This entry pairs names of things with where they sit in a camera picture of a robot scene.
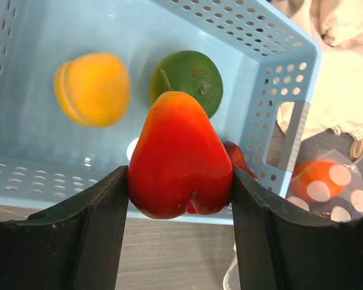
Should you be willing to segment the fake yellow peach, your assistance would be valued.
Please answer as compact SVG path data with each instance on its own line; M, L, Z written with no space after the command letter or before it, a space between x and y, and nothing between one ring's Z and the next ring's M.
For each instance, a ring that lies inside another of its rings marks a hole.
M124 63L98 52L62 63L54 74L54 92L63 112L86 127L108 127L127 113L131 86Z

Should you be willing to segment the fake yellow lemon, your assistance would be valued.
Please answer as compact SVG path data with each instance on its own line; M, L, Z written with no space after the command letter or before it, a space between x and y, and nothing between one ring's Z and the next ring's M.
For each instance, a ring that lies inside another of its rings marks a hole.
M191 95L211 118L223 97L223 81L215 63L207 55L183 50L163 58L152 71L150 102L154 103L166 91Z

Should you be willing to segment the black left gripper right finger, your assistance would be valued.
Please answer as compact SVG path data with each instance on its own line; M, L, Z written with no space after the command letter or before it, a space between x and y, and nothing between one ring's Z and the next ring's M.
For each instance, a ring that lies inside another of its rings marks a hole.
M241 289L363 289L363 217L311 214L240 169L232 194Z

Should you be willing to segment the fake red pear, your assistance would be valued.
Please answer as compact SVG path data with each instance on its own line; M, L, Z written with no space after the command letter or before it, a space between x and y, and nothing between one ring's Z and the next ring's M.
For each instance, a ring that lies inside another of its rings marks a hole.
M234 170L198 101L169 91L152 105L128 165L129 198L145 216L216 214L232 199Z

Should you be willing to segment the clear zip top bag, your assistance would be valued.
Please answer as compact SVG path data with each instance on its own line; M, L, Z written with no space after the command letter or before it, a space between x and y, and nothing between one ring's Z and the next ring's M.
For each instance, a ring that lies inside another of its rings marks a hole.
M349 222L363 217L362 176L355 164L349 163L335 150L318 155L295 167L285 199L298 207L335 222ZM223 279L223 289L240 289L238 263L235 255ZM336 259L323 254L318 270L323 274L321 286L310 289L342 289L341 271L338 281L327 287L332 270L338 270Z

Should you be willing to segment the fake dark purple plum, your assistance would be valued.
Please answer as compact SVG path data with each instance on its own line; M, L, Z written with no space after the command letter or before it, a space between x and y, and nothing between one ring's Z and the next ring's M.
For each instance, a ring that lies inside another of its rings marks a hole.
M225 141L223 143L224 148L231 160L231 163L234 168L239 168L248 173L254 180L258 180L257 176L250 170L248 167L246 160L244 158L244 154L240 147L231 141Z

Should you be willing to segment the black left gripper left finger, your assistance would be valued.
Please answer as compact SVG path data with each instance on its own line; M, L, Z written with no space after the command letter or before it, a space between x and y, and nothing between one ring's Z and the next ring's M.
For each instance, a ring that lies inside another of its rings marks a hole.
M127 209L121 166L24 221L0 221L0 289L114 289Z

